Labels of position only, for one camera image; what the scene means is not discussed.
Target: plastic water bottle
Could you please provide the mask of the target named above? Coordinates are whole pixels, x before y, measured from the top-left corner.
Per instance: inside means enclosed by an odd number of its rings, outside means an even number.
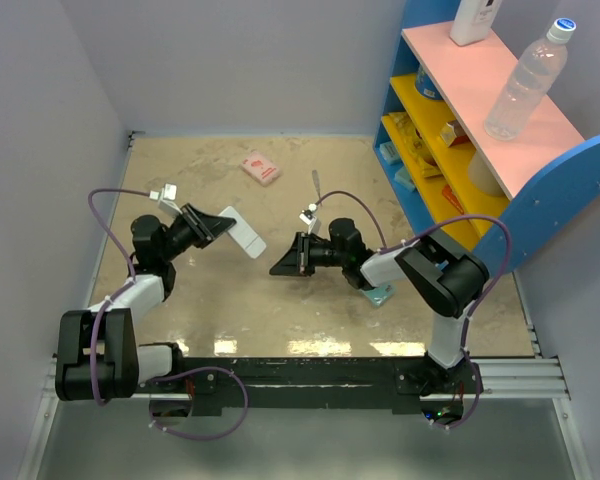
[[[567,62],[566,43],[576,29],[568,18],[557,19],[544,38],[524,51],[484,123],[498,140],[517,137]]]

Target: pink shelf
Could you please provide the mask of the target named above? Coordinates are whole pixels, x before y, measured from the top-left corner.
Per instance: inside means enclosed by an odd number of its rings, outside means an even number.
[[[513,198],[540,169],[584,139],[548,97],[518,138],[490,137],[484,120],[517,59],[493,32],[482,42],[458,47],[450,29],[451,22],[436,23],[405,29],[402,36]]]

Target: snack package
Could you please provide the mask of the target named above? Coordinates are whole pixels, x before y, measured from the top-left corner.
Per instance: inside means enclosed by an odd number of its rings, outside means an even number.
[[[437,177],[442,175],[442,172],[436,165],[431,165],[429,162],[425,161],[422,157],[415,157],[416,163],[418,167],[420,167],[420,173],[424,178]]]
[[[255,151],[245,158],[240,166],[263,187],[269,185],[282,173],[271,160]]]
[[[409,117],[407,112],[392,112],[389,114],[389,117],[391,118],[391,120],[393,120],[393,123],[396,124],[396,127],[398,128],[398,133],[400,134],[400,136],[402,138],[407,136],[408,135],[407,128],[409,126],[413,125],[413,122],[411,121],[411,117]]]
[[[436,161],[433,159],[433,155],[431,155],[431,152],[424,144],[420,132],[418,132],[413,123],[408,127],[407,133],[409,140],[405,141],[405,143],[411,156],[414,158],[421,157],[428,164],[435,166]]]
[[[453,147],[454,145],[460,145],[469,141],[469,136],[457,120],[447,122],[442,127],[442,130],[440,130],[440,137],[447,147]]]
[[[460,213],[460,215],[464,215],[464,208],[462,208],[462,205],[460,205],[458,197],[455,196],[453,190],[451,190],[451,187],[449,185],[445,185],[442,189],[442,196],[449,200],[449,203],[453,205],[456,210],[458,210],[458,213]]]

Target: teal object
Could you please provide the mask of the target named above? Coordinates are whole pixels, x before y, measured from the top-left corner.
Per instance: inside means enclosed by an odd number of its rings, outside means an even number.
[[[393,142],[385,142],[380,145],[380,153],[389,165],[400,162],[400,154]]]
[[[396,182],[398,182],[410,192],[414,192],[416,190],[416,186],[414,185],[413,180],[411,179],[411,175],[409,175],[407,167],[403,166],[402,168],[400,168],[400,170],[396,172],[393,178]]]
[[[360,291],[364,293],[364,296],[367,297],[375,307],[383,305],[396,293],[396,289],[390,283],[386,283],[378,288],[374,288],[373,290]]]

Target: blue shelf frame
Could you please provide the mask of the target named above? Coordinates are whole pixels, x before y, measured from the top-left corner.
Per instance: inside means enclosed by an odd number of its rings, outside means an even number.
[[[460,0],[407,0],[389,77],[414,73],[418,68],[415,55],[402,39],[402,29],[451,21],[455,18],[459,3]],[[433,225],[431,214],[417,192],[409,192],[394,181],[400,165],[388,165],[378,150],[380,144],[389,141],[380,118],[390,112],[404,111],[388,79],[387,86],[378,117],[374,150],[407,220],[414,232],[419,233]],[[536,173],[502,213],[500,219],[513,237],[513,255],[507,271],[516,269],[530,259],[598,195],[600,135],[565,152]],[[474,253],[485,262],[491,273],[499,268],[504,251],[504,236],[495,226],[474,248]]]

